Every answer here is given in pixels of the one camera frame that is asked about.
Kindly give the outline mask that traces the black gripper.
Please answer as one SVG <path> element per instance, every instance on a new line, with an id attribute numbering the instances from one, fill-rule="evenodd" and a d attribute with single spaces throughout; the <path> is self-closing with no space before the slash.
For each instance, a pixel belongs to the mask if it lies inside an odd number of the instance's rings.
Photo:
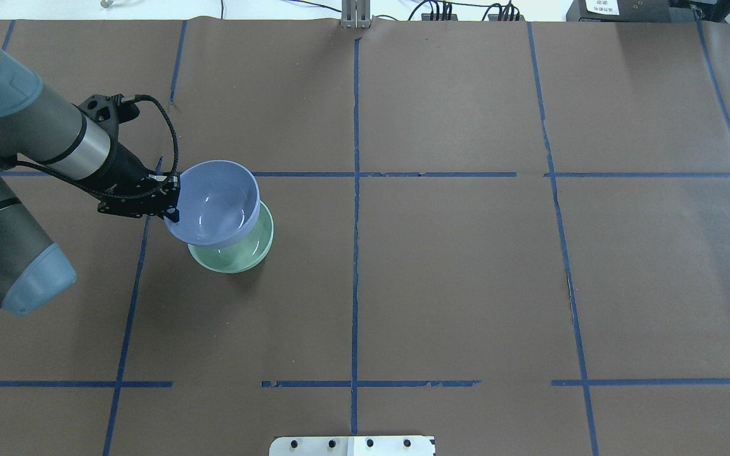
<path id="1" fill-rule="evenodd" d="M 139 102 L 150 102 L 156 107 L 172 138 L 173 158 L 168 172 L 154 171 L 118 139 L 119 127 L 136 119 L 140 114 Z M 105 96 L 95 94 L 78 105 L 79 110 L 107 135 L 109 150 L 104 162 L 79 184 L 99 199 L 98 210 L 110 215 L 134 217 L 154 215 L 166 222 L 178 223 L 179 200 L 179 141 L 170 115 L 150 95 Z"/>

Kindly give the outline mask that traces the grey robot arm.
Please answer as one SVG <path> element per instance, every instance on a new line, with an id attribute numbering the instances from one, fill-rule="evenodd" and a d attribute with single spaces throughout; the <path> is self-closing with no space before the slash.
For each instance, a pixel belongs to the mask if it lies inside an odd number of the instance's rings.
<path id="1" fill-rule="evenodd" d="M 180 219 L 179 142 L 168 172 L 154 171 L 118 139 L 119 127 L 139 116 L 153 96 L 93 95 L 72 104 L 35 70 L 0 48 L 0 310 L 27 315 L 70 288 L 70 260 L 3 179 L 27 167 L 98 200 L 99 213 L 141 219 Z"/>

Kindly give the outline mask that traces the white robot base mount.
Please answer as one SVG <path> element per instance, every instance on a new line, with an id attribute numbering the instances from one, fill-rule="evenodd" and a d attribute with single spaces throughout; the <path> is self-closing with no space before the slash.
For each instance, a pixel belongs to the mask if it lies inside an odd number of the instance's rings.
<path id="1" fill-rule="evenodd" d="M 433 436 L 284 436 L 269 455 L 435 455 Z"/>

